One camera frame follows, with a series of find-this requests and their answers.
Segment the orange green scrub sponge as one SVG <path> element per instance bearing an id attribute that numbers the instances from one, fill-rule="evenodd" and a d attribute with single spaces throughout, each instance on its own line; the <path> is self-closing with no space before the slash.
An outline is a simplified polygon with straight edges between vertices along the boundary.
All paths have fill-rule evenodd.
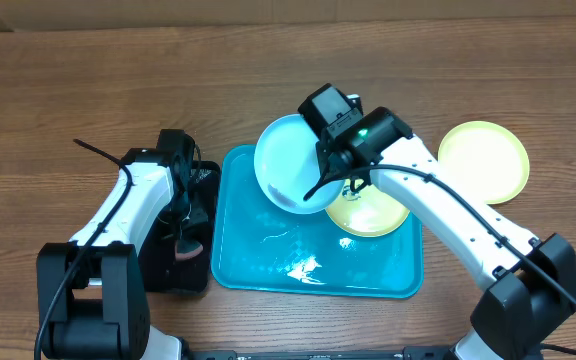
<path id="1" fill-rule="evenodd" d="M 175 244 L 175 260 L 187 261 L 198 256 L 203 251 L 203 245 L 196 240 L 178 240 Z"/>

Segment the light blue plate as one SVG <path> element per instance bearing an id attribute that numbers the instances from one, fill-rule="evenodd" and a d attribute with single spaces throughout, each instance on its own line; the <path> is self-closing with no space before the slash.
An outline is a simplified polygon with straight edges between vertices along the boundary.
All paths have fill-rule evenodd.
<path id="1" fill-rule="evenodd" d="M 268 199 L 284 211 L 298 215 L 322 211 L 342 191 L 344 183 L 335 181 L 303 200 L 320 179 L 317 141 L 303 117 L 290 114 L 268 125 L 256 143 L 257 182 Z"/>

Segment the yellow plate with blue stain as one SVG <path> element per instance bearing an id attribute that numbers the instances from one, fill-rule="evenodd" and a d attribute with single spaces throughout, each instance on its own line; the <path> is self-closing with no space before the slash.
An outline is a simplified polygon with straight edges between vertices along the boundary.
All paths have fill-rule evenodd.
<path id="1" fill-rule="evenodd" d="M 361 237 L 379 237 L 399 228 L 410 211 L 374 185 L 352 192 L 346 180 L 339 196 L 326 208 L 344 231 Z"/>

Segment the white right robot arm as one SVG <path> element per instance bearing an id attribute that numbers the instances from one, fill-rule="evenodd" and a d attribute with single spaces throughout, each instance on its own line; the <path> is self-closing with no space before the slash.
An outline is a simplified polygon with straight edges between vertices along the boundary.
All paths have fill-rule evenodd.
<path id="1" fill-rule="evenodd" d="M 402 203 L 464 264 L 483 295 L 449 359 L 538 359 L 543 341 L 576 311 L 576 254 L 541 241 L 459 189 L 390 110 L 304 114 L 318 141 L 323 184 L 359 178 Z"/>

